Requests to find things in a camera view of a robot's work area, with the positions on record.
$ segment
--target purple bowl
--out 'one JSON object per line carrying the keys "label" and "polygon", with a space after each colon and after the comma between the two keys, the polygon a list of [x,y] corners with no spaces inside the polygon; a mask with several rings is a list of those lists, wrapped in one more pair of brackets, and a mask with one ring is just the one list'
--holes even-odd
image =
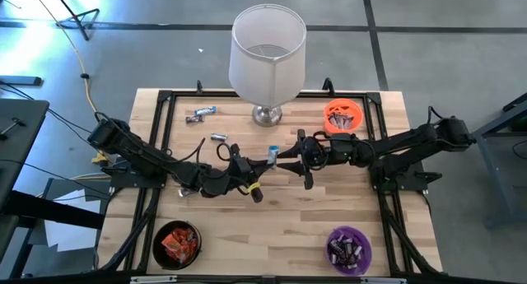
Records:
{"label": "purple bowl", "polygon": [[[331,263],[330,259],[330,253],[329,253],[329,242],[331,240],[337,240],[340,235],[344,235],[344,237],[352,238],[353,241],[357,242],[360,246],[362,246],[361,251],[361,259],[357,261],[357,267],[352,269],[347,269],[344,266],[335,265]],[[339,226],[336,229],[334,229],[331,234],[329,234],[328,241],[326,241],[326,258],[328,259],[328,262],[337,270],[337,272],[340,272],[344,276],[361,276],[363,275],[371,264],[371,245],[370,242],[368,242],[368,239],[365,235],[363,235],[359,230],[354,229],[350,226]]]}

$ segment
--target lamp base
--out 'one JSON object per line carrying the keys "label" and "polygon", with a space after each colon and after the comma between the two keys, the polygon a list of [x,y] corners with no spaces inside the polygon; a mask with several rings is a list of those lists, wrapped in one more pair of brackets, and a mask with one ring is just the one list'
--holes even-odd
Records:
{"label": "lamp base", "polygon": [[270,109],[262,106],[255,106],[253,108],[253,119],[262,127],[275,126],[280,122],[280,119],[282,119],[282,109],[280,107]]}

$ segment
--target concrete floor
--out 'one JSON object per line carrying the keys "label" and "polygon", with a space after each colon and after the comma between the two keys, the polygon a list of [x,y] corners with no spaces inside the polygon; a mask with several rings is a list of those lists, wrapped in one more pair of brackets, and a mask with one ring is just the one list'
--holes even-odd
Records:
{"label": "concrete floor", "polygon": [[[0,18],[49,19],[35,0],[10,1],[22,9],[3,3]],[[58,17],[68,16],[57,0],[44,1]],[[275,2],[296,10],[309,25],[366,25],[362,0],[66,1],[76,12],[100,8],[98,21],[231,24],[247,7]],[[378,26],[527,26],[527,0],[371,1]],[[51,108],[68,119],[93,128],[96,122],[68,41],[60,30],[32,24],[25,29],[0,28],[0,72],[43,77],[42,87],[21,89],[48,100]],[[228,31],[94,30],[89,42],[77,31],[68,33],[92,76],[93,100],[115,118],[128,119],[139,87],[189,87],[197,79],[205,87],[230,85]],[[427,106],[434,105],[440,114],[464,119],[471,130],[495,118],[504,104],[526,92],[525,37],[379,33],[389,89],[403,91],[412,126],[424,123]],[[379,90],[368,33],[309,32],[306,66],[306,88],[318,89],[325,77],[331,77],[339,90]],[[2,92],[0,96],[9,97]],[[48,117],[27,162],[70,177],[97,171],[89,162],[92,152]],[[483,226],[483,219],[496,211],[497,201],[477,147],[433,156],[424,165],[444,175],[431,185],[429,198],[445,271],[525,282],[525,228],[489,231]],[[16,188],[38,193],[47,177],[25,168]],[[16,249],[16,244],[12,245],[10,250]],[[4,260],[0,272],[6,271],[8,264]],[[71,272],[70,267],[58,266]],[[28,269],[42,272],[37,264]]]}

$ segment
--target wrapped candy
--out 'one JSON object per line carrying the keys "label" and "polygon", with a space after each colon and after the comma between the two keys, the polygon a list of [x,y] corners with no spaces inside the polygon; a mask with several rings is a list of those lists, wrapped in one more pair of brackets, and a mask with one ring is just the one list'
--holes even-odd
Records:
{"label": "wrapped candy", "polygon": [[174,260],[185,263],[194,256],[198,241],[190,229],[176,228],[161,242],[168,256]]}

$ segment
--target white lampshade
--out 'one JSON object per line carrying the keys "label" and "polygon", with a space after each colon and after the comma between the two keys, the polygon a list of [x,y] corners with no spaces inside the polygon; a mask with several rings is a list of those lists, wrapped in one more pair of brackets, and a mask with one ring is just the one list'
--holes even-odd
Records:
{"label": "white lampshade", "polygon": [[305,23],[291,9],[261,4],[232,26],[229,81],[252,104],[272,109],[294,99],[305,80]]}

